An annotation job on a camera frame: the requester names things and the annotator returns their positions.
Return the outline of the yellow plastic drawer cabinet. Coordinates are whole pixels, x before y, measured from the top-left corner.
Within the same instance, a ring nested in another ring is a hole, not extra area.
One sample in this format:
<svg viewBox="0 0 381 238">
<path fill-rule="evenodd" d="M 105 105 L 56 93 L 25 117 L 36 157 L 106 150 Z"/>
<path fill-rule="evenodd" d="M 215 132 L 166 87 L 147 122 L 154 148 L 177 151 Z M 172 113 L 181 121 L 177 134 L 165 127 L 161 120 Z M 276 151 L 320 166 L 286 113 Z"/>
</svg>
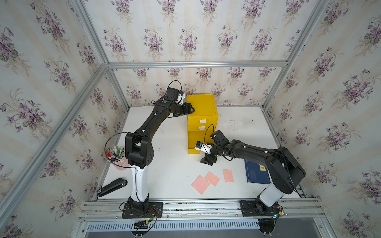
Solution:
<svg viewBox="0 0 381 238">
<path fill-rule="evenodd" d="M 195 149 L 198 141 L 212 143 L 210 135 L 218 122 L 218 111 L 213 94 L 194 94 L 186 97 L 194 112 L 188 115 L 188 154 L 199 154 Z"/>
</svg>

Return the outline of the pink sticky pad large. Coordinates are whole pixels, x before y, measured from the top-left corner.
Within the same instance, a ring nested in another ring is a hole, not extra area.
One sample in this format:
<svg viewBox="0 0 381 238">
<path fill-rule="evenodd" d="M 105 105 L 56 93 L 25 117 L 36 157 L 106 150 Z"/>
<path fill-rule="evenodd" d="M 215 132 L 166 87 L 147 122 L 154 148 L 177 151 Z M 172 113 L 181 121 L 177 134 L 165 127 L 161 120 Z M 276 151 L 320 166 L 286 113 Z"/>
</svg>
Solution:
<svg viewBox="0 0 381 238">
<path fill-rule="evenodd" d="M 191 185 L 200 195 L 203 195 L 210 186 L 210 182 L 204 177 L 198 176 Z"/>
</svg>

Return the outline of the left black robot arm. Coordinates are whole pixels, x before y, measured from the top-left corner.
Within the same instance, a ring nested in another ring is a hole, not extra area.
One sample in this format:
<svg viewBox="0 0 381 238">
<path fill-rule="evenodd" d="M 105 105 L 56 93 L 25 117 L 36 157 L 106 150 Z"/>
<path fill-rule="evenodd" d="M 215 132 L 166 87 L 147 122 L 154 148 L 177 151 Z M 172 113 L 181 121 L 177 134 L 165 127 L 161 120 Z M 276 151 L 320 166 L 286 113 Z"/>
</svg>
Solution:
<svg viewBox="0 0 381 238">
<path fill-rule="evenodd" d="M 164 96 L 154 102 L 151 114 L 135 132 L 125 136 L 125 152 L 129 165 L 133 168 L 133 205 L 141 205 L 149 201 L 148 166 L 154 158 L 152 140 L 161 124 L 170 115 L 179 117 L 194 112 L 191 103 L 184 102 L 182 90 L 169 87 Z"/>
</svg>

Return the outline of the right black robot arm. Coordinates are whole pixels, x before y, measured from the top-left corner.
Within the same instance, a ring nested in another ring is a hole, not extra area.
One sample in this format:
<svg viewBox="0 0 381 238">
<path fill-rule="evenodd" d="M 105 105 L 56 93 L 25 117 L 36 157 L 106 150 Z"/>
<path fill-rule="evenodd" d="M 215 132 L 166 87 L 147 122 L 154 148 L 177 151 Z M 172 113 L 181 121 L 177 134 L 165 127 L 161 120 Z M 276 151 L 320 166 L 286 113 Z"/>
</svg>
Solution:
<svg viewBox="0 0 381 238">
<path fill-rule="evenodd" d="M 232 159 L 244 159 L 264 166 L 269 172 L 270 185 L 257 197 L 256 203 L 270 208 L 284 195 L 292 194 L 296 186 L 306 176 L 306 172 L 292 153 L 285 147 L 267 149 L 229 140 L 221 131 L 210 135 L 211 143 L 197 141 L 195 150 L 205 153 L 200 161 L 212 166 L 219 156 Z"/>
</svg>

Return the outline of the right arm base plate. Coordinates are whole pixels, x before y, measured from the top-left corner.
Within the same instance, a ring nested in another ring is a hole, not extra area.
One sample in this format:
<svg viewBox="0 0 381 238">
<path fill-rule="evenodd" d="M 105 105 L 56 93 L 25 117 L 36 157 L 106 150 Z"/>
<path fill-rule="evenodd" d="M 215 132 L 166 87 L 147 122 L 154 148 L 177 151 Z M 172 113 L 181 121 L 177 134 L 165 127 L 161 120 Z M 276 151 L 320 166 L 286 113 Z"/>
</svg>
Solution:
<svg viewBox="0 0 381 238">
<path fill-rule="evenodd" d="M 276 202 L 273 206 L 267 207 L 260 200 L 240 200 L 242 215 L 244 217 L 273 217 L 277 218 L 283 214 L 283 207 Z"/>
</svg>

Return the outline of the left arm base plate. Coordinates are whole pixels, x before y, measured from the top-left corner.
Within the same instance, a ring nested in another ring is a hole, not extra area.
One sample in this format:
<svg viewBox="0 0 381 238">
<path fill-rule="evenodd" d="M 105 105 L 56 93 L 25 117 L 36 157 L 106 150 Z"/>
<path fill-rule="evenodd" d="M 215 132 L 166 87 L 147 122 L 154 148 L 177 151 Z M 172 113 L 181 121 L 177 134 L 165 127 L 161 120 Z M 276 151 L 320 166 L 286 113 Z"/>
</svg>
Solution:
<svg viewBox="0 0 381 238">
<path fill-rule="evenodd" d="M 142 206 L 132 206 L 126 203 L 122 209 L 122 218 L 161 218 L 163 214 L 163 205 L 163 202 L 149 202 Z"/>
</svg>

